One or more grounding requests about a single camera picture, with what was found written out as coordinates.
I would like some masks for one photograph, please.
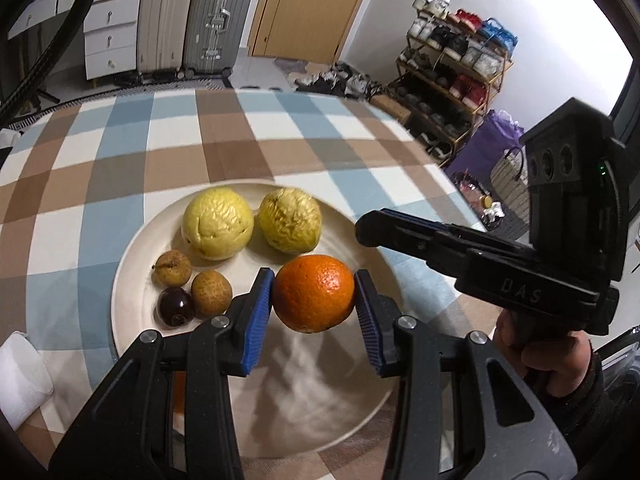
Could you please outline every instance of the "checkered tablecloth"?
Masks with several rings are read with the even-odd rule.
[[[107,98],[41,118],[0,171],[0,344],[20,330],[55,394],[18,433],[43,463],[114,364],[110,296],[145,222],[210,183],[297,186],[350,218],[383,207],[474,225],[472,211],[395,120],[365,104],[268,91]],[[385,251],[404,306],[442,332],[489,332],[494,307],[460,296],[422,261]],[[250,479],[378,480],[393,401],[326,451],[244,460]]]

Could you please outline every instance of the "black cable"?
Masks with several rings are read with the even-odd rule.
[[[22,103],[36,91],[58,62],[74,36],[78,33],[84,17],[94,0],[75,0],[68,16],[58,29],[55,37],[38,58],[18,88],[0,107],[0,126],[6,126],[20,109]]]

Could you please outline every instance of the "tile floor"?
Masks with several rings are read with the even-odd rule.
[[[246,55],[246,51],[241,49],[229,81],[234,88],[258,86],[260,88],[280,88],[282,91],[293,91],[296,87],[294,80],[305,75],[307,63],[283,62],[276,64],[275,61],[273,57],[249,57]],[[320,70],[324,69],[324,66],[316,66],[316,64],[309,63],[306,69],[318,69],[317,72],[320,72]],[[79,66],[50,75],[46,81],[46,89],[62,102],[65,102],[117,88],[108,78],[98,79],[97,82],[98,86],[94,88],[92,81],[87,81],[84,77],[84,66]],[[41,101],[43,108],[52,104],[44,99],[41,99]]]

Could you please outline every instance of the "silver suitcase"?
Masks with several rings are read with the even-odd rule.
[[[191,0],[140,0],[138,71],[178,70]]]
[[[183,65],[195,73],[231,74],[251,0],[191,0]]]

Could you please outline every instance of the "human hand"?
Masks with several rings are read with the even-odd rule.
[[[511,312],[503,310],[495,324],[494,344],[521,377],[529,368],[551,371],[546,391],[553,397],[572,394],[582,383],[591,362],[591,343],[585,332],[549,341],[535,341],[516,349],[516,331]]]

